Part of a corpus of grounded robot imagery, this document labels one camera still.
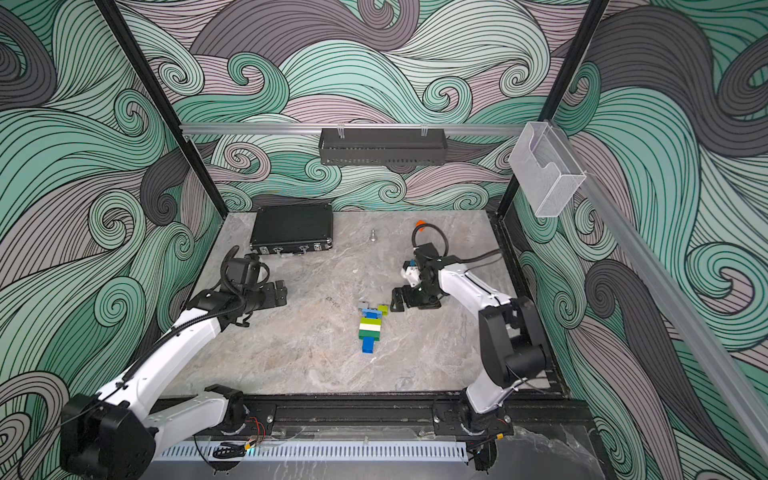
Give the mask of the lime green long lego brick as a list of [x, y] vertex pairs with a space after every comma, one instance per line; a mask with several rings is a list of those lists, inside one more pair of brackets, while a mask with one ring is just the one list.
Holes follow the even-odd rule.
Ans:
[[364, 331], [379, 332], [381, 330], [381, 326], [382, 326], [381, 319], [362, 318], [360, 320], [359, 329]]

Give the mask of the light blue lego brick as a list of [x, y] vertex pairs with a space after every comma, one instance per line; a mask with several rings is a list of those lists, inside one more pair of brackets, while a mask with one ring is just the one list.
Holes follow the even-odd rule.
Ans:
[[362, 314], [363, 314], [363, 317], [366, 319], [381, 320], [383, 318], [383, 313], [377, 309], [363, 309]]

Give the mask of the dark green lego brick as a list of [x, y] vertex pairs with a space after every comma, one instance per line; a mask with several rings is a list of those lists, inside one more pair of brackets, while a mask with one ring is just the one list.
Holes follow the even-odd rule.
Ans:
[[370, 339], [371, 341], [379, 341], [380, 340], [380, 333], [379, 332], [359, 332], [358, 338], [360, 340]]

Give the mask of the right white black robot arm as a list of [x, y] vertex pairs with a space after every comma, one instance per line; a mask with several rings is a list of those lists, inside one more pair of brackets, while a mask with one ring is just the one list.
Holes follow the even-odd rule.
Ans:
[[414, 247], [413, 255], [401, 269], [406, 284], [392, 290], [390, 310], [438, 309], [450, 297], [477, 316], [483, 371], [466, 388], [474, 413], [501, 407], [512, 392], [549, 368], [543, 330], [528, 328], [538, 318], [531, 299], [491, 287], [464, 260], [439, 254], [431, 243]]

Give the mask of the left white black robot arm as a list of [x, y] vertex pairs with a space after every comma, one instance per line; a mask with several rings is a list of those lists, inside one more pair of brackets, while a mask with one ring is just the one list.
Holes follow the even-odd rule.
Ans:
[[209, 428], [238, 434], [246, 424], [241, 391], [214, 384], [193, 398], [152, 410], [168, 385], [204, 346], [230, 326], [246, 328], [259, 310], [283, 307], [288, 290], [271, 280], [256, 254], [235, 248], [219, 280], [195, 295], [171, 328], [129, 367], [93, 395], [78, 394], [62, 408], [60, 466], [83, 479], [138, 479], [177, 443]]

